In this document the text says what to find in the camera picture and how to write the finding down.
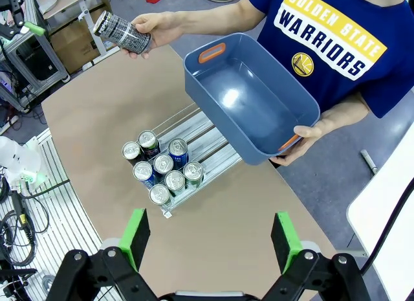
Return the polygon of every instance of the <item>blue plastic bin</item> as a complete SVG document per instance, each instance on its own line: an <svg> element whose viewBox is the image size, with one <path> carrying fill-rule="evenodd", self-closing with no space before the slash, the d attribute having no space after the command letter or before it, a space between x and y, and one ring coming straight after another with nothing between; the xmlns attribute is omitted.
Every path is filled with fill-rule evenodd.
<svg viewBox="0 0 414 301"><path fill-rule="evenodd" d="M247 164L282 154L299 140L294 126L319 119L315 99L246 34L189 53L184 69L186 92Z"/></svg>

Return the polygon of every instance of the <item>bin handle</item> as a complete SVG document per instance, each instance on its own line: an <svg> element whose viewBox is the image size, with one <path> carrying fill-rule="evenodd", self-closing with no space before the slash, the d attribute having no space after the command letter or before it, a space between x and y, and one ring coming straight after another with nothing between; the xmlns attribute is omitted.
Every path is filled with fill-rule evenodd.
<svg viewBox="0 0 414 301"><path fill-rule="evenodd" d="M286 149L287 147L289 147L292 143L294 143L295 141L296 141L296 139L298 139L300 136L299 135L294 135L291 139L289 139L288 141L286 141L286 143L282 146L282 147L280 147L279 148L279 150L278 151L281 151L281 150L284 150L284 149Z"/></svg>
<svg viewBox="0 0 414 301"><path fill-rule="evenodd" d="M226 44L224 42L219 43L213 47L210 47L209 49L202 52L199 56L199 63L205 63L206 61L209 61L218 55L224 53L226 50Z"/></svg>

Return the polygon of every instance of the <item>blue t-shirt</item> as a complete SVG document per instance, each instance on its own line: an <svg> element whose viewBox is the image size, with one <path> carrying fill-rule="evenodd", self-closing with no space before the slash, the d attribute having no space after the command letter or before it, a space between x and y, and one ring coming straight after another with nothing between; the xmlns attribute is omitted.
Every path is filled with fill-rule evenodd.
<svg viewBox="0 0 414 301"><path fill-rule="evenodd" d="M414 85L414 16L407 2L250 0L267 15L258 42L321 111L360 91L383 117Z"/></svg>

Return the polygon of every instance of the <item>cardboard box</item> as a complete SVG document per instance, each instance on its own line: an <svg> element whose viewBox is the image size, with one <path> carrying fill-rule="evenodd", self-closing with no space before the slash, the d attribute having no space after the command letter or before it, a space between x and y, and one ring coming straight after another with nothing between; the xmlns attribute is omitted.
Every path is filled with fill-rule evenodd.
<svg viewBox="0 0 414 301"><path fill-rule="evenodd" d="M92 20L97 21L104 10L102 7L91 12ZM53 33L50 42L69 73L81 69L83 65L100 55L85 20L76 20Z"/></svg>

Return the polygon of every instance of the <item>can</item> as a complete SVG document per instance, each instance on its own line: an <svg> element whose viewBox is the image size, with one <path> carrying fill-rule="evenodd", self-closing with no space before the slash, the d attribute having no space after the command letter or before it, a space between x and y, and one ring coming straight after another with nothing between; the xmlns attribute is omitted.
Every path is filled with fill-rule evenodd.
<svg viewBox="0 0 414 301"><path fill-rule="evenodd" d="M204 171L200 163L189 162L184 166L183 174L186 178L187 188L196 189L202 183Z"/></svg>
<svg viewBox="0 0 414 301"><path fill-rule="evenodd" d="M186 189L186 179L182 172L178 170L172 170L166 175L165 180L167 188L174 196L177 196L184 192Z"/></svg>
<svg viewBox="0 0 414 301"><path fill-rule="evenodd" d="M152 188L156 184L153 167L150 163L141 161L134 165L134 177L142 182L147 188Z"/></svg>
<svg viewBox="0 0 414 301"><path fill-rule="evenodd" d="M149 191L149 199L156 205L171 205L171 195L163 184L156 184Z"/></svg>
<svg viewBox="0 0 414 301"><path fill-rule="evenodd" d="M167 154L158 154L154 159L154 171L159 180L172 171L174 167L173 159Z"/></svg>
<svg viewBox="0 0 414 301"><path fill-rule="evenodd" d="M141 34L130 22L108 11L102 12L93 33L137 54L145 52L151 42L150 34Z"/></svg>
<svg viewBox="0 0 414 301"><path fill-rule="evenodd" d="M135 141L129 141L122 147L122 156L133 166L142 161L140 145Z"/></svg>
<svg viewBox="0 0 414 301"><path fill-rule="evenodd" d="M174 168L179 170L188 162L187 142L180 138L173 139L168 144L169 155L174 160Z"/></svg>
<svg viewBox="0 0 414 301"><path fill-rule="evenodd" d="M142 148L147 159L152 159L160 153L160 143L153 131L143 131L138 136L138 144Z"/></svg>

